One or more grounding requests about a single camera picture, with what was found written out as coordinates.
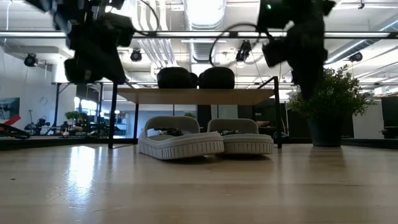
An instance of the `plant pot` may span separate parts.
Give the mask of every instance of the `plant pot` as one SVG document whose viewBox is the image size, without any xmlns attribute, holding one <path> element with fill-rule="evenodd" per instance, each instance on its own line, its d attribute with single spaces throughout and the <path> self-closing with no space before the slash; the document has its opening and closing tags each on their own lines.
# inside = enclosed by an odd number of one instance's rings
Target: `plant pot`
<svg viewBox="0 0 398 224">
<path fill-rule="evenodd" d="M 340 147 L 342 118 L 308 118 L 312 144 L 315 147 Z"/>
</svg>

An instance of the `wooden surface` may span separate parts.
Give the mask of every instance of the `wooden surface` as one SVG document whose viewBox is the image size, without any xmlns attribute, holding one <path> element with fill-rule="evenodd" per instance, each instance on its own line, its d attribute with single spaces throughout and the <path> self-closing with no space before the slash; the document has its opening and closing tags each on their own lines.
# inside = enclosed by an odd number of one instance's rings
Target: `wooden surface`
<svg viewBox="0 0 398 224">
<path fill-rule="evenodd" d="M 0 152 L 1 223 L 398 223 L 398 151 L 284 145 L 164 162 L 133 147 Z"/>
<path fill-rule="evenodd" d="M 273 96 L 274 91 L 119 88 L 118 94 L 139 104 L 257 105 Z"/>
</svg>

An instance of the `black wire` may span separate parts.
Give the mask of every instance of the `black wire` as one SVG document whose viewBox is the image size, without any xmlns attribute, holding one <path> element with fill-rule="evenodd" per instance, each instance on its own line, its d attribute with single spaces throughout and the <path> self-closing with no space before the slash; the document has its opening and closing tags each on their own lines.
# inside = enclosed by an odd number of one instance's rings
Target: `black wire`
<svg viewBox="0 0 398 224">
<path fill-rule="evenodd" d="M 250 27 L 254 27 L 254 28 L 257 30 L 257 26 L 256 26 L 255 24 L 252 24 L 252 23 L 249 23 L 249 22 L 240 22 L 240 23 L 233 24 L 233 25 L 227 27 L 227 28 L 215 39 L 215 41 L 213 42 L 213 45 L 211 46 L 210 53 L 209 53 L 209 62 L 210 62 L 210 65 L 211 65 L 212 67 L 215 67 L 215 66 L 214 66 L 214 64 L 213 64 L 213 59 L 212 59 L 211 54 L 213 53 L 213 49 L 214 49 L 214 46 L 217 44 L 217 41 L 220 40 L 220 39 L 224 36 L 224 34 L 225 34 L 226 32 L 228 32 L 228 31 L 230 31 L 231 29 L 234 29 L 234 28 L 236 28 L 236 27 L 239 27 L 239 26 L 250 26 Z M 259 32 L 259 36 L 257 37 L 257 40 L 256 40 L 256 43 L 255 43 L 255 44 L 257 44 L 257 43 L 260 41 L 260 36 L 261 36 L 261 33 Z"/>
<path fill-rule="evenodd" d="M 156 14 L 156 11 L 155 11 L 155 9 L 153 8 L 153 7 L 151 7 L 147 2 L 145 2 L 144 0 L 140 0 L 142 3 L 144 3 L 146 6 L 148 6 L 149 7 L 149 9 L 152 11 L 152 13 L 154 14 L 154 16 L 155 16 L 155 18 L 156 18 L 156 29 L 155 29 L 155 31 L 157 31 L 157 30 L 159 30 L 159 26 L 160 26 L 160 20 L 159 20 L 159 17 L 157 16 L 157 14 Z M 145 32 L 143 32 L 143 31 L 139 31 L 139 30 L 137 30 L 136 31 L 137 33 L 139 33 L 139 34 L 141 34 L 141 35 L 144 35 L 144 36 L 148 36 L 149 34 L 148 33 L 145 33 Z"/>
<path fill-rule="evenodd" d="M 261 74 L 260 74 L 260 70 L 259 70 L 259 67 L 257 66 L 257 62 L 256 62 L 256 59 L 254 58 L 253 53 L 251 54 L 251 56 L 253 57 L 254 64 L 256 65 L 257 73 L 259 74 L 260 80 L 261 80 L 262 83 L 264 83 L 264 81 L 262 80 L 262 77 L 261 77 Z"/>
</svg>

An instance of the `black round object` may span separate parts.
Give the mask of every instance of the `black round object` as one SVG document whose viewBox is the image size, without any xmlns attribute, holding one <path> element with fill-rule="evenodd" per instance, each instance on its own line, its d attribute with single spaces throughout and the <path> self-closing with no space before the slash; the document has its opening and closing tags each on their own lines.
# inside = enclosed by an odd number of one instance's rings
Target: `black round object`
<svg viewBox="0 0 398 224">
<path fill-rule="evenodd" d="M 130 55 L 130 59 L 133 62 L 140 62 L 142 60 L 141 51 L 139 49 L 134 49 Z"/>
<path fill-rule="evenodd" d="M 199 77 L 195 73 L 190 72 L 191 81 L 192 81 L 192 88 L 197 88 L 199 85 Z"/>
<path fill-rule="evenodd" d="M 157 74 L 159 88 L 192 88 L 191 75 L 182 67 L 162 68 Z"/>
<path fill-rule="evenodd" d="M 360 62 L 360 61 L 362 61 L 362 59 L 363 59 L 363 55 L 362 55 L 361 52 L 358 52 L 358 53 L 352 55 L 352 56 L 349 58 L 349 60 L 350 60 L 351 62 Z"/>
<path fill-rule="evenodd" d="M 36 58 L 36 54 L 28 54 L 24 60 L 24 64 L 31 68 L 36 67 L 38 62 L 39 61 Z"/>
<path fill-rule="evenodd" d="M 201 89 L 233 89 L 234 87 L 235 74 L 229 68 L 208 68 L 199 76 L 199 88 Z"/>
</svg>

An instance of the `wooden table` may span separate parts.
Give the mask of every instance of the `wooden table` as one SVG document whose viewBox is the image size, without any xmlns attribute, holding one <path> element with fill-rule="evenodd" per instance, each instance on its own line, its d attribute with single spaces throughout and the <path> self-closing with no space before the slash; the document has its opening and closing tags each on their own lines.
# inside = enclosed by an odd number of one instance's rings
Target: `wooden table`
<svg viewBox="0 0 398 224">
<path fill-rule="evenodd" d="M 118 94 L 135 104 L 258 105 L 274 96 L 274 90 L 119 88 Z"/>
</svg>

